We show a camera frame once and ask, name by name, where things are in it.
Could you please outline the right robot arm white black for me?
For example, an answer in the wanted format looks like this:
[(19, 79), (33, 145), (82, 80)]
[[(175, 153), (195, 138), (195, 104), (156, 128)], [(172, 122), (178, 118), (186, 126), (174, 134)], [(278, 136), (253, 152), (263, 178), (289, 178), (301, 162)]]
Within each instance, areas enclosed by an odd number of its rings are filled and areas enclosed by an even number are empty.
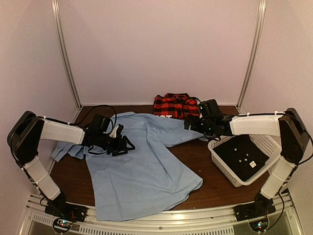
[(298, 112), (224, 114), (216, 100), (201, 102), (199, 116), (189, 115), (184, 128), (203, 134), (210, 143), (212, 161), (235, 187), (247, 186), (266, 171), (270, 175), (251, 204), (261, 216), (272, 198), (291, 178), (300, 164), (311, 136)]

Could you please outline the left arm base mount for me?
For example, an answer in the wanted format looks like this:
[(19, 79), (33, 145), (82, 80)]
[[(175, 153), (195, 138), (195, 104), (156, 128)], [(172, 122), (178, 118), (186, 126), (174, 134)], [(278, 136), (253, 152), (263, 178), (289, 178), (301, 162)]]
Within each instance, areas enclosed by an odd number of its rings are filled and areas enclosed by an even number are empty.
[(65, 203), (64, 206), (57, 207), (56, 205), (48, 204), (45, 208), (45, 213), (65, 218), (73, 222), (84, 222), (88, 208), (75, 204)]

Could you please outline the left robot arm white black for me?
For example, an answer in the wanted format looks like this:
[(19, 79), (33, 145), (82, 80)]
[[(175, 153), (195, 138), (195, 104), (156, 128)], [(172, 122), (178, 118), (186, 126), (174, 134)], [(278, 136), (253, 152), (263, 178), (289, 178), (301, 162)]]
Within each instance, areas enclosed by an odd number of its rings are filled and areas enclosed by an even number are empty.
[(99, 114), (82, 127), (78, 123), (40, 117), (32, 111), (25, 111), (9, 132), (7, 144), (16, 164), (43, 194), (51, 209), (59, 217), (66, 217), (70, 206), (39, 159), (40, 142), (62, 141), (88, 148), (99, 147), (108, 155), (119, 156), (135, 150), (135, 145), (122, 134), (123, 128), (123, 125)]

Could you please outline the light blue long sleeve shirt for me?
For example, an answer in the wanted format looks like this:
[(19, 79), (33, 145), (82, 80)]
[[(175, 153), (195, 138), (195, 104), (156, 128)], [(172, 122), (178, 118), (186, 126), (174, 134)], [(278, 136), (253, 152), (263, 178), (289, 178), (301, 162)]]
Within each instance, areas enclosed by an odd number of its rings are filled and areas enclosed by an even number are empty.
[(111, 156), (95, 147), (60, 142), (54, 160), (69, 154), (85, 159), (91, 175), (96, 218), (126, 221), (169, 210), (202, 186), (202, 178), (184, 165), (170, 147), (202, 137), (179, 119), (134, 112), (117, 115), (135, 150)]

